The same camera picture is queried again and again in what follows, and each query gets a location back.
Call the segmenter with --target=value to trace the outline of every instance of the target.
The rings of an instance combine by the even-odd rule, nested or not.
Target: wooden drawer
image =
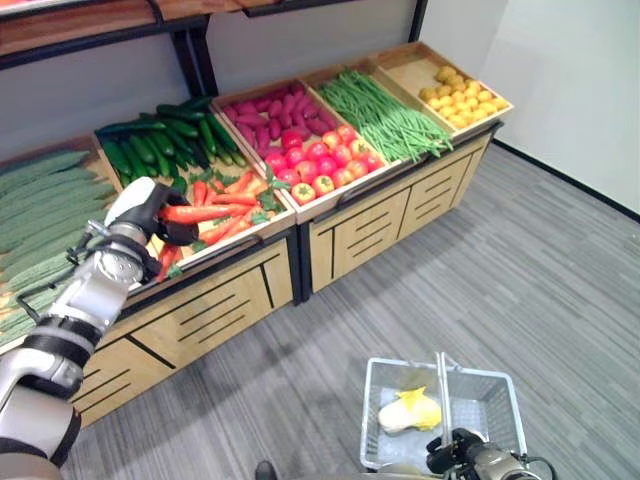
[[[409,189],[369,205],[365,202],[311,223],[313,291],[318,291],[393,245]]]
[[[98,351],[71,399],[84,426],[115,410],[171,374],[171,369],[123,338]]]

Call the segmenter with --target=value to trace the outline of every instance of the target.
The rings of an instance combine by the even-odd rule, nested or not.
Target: yellow lemon
[[[493,98],[493,95],[491,95],[491,92],[488,92],[487,90],[483,90],[480,93],[478,93],[478,95],[476,95],[476,98],[478,99],[479,102],[488,102]]]
[[[444,97],[445,95],[451,94],[451,87],[449,85],[440,85],[436,88],[436,93],[439,97]]]

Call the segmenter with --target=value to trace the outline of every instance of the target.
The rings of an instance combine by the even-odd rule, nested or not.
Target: white wall
[[[640,212],[638,0],[511,0],[480,78],[497,137]]]
[[[222,92],[406,41],[414,0],[366,0],[247,19],[214,17],[208,40]],[[168,36],[0,72],[0,161],[187,98]]]

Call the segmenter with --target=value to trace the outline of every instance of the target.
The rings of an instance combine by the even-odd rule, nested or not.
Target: green cucumber
[[[102,148],[113,168],[124,175],[131,175],[131,164],[116,142],[113,140],[105,140],[102,143]]]
[[[185,122],[199,122],[204,118],[204,113],[202,112],[194,112],[193,110],[181,108],[176,105],[158,105],[156,112],[158,112],[159,115],[176,118]]]
[[[153,156],[153,152],[149,149],[149,146],[145,141],[142,140],[138,135],[131,135],[129,137],[131,141],[131,146],[134,148],[138,156],[142,159],[143,162],[153,165],[156,161],[156,157]]]
[[[213,113],[207,112],[205,116],[207,118],[207,122],[209,122],[209,126],[211,126],[211,130],[213,134],[216,137],[218,137],[218,140],[222,142],[225,148],[227,148],[228,150],[231,150],[232,152],[237,152],[238,146],[236,145],[236,142],[233,141],[233,138],[231,138],[231,135],[227,133],[224,127],[220,124],[220,122],[218,122],[216,117],[213,116]]]

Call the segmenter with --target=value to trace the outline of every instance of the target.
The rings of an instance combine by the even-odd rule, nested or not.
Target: wooden crate
[[[73,397],[83,425],[115,410],[293,299],[286,240],[120,321]]]
[[[508,106],[493,115],[485,117],[476,123],[459,129],[454,127],[446,118],[442,117],[427,105],[418,96],[418,93],[425,87],[437,87],[440,83],[435,79],[438,69],[444,65],[450,65],[455,68],[465,79],[474,79],[471,75],[465,73],[458,68],[453,62],[449,61],[433,49],[422,42],[409,43],[398,47],[390,48],[383,52],[379,52],[370,57],[371,61],[378,65],[388,78],[392,79],[398,86],[405,91],[400,93],[394,92],[407,105],[422,111],[433,118],[438,124],[451,135],[455,142],[458,138],[469,138],[474,132],[486,129],[488,125],[497,122],[508,112],[513,110],[513,105]],[[483,82],[478,81],[485,90],[496,96],[501,96],[492,90]]]
[[[326,220],[311,221],[312,290],[329,285],[456,207],[491,134],[465,144]]]
[[[266,176],[266,173],[265,173],[266,164],[264,163],[260,155],[258,155],[258,153],[251,147],[251,145],[249,145],[246,139],[235,127],[235,125],[233,125],[233,122],[224,114],[224,112],[222,112],[222,108],[230,103],[260,97],[261,95],[277,90],[281,87],[287,86],[293,82],[299,82],[300,84],[303,85],[303,87],[305,88],[305,91],[315,99],[316,103],[320,104],[327,111],[329,111],[336,118],[339,124],[347,123],[338,113],[336,113],[324,101],[324,99],[322,99],[322,97],[320,97],[317,94],[317,92],[315,92],[306,83],[305,80],[306,78],[290,78],[290,79],[282,80],[279,82],[262,85],[260,87],[247,90],[245,92],[218,97],[214,100],[216,115],[218,115],[220,119],[224,122],[225,127],[231,133],[232,137],[240,147],[240,150],[242,151],[242,153],[245,156],[248,156],[254,160],[254,162],[257,165],[257,168],[262,172],[262,175],[264,176]],[[312,135],[311,138],[307,142],[305,142],[305,145],[308,145],[318,140],[320,140],[319,137]],[[371,147],[370,144],[367,143],[367,145],[371,148],[372,151],[375,152],[375,149]],[[297,202],[293,199],[293,197],[289,194],[289,192],[285,190],[281,190],[281,194],[286,199],[287,203],[291,205],[292,208],[295,210],[297,222],[304,223],[317,215],[320,215],[324,212],[327,212],[333,209],[340,201],[340,198],[342,197],[342,195],[344,195],[345,193],[348,193],[354,189],[359,189],[361,191],[364,191],[366,190],[366,188],[363,188],[363,187],[365,187],[367,184],[373,186],[374,182],[376,182],[378,179],[388,175],[391,169],[392,169],[392,166],[387,164],[386,166],[379,168],[362,178],[357,179],[356,181],[350,183],[349,185],[345,185],[344,187],[337,188],[333,192],[327,195],[324,195],[320,198],[317,198],[313,202],[310,202],[306,205],[298,205]]]

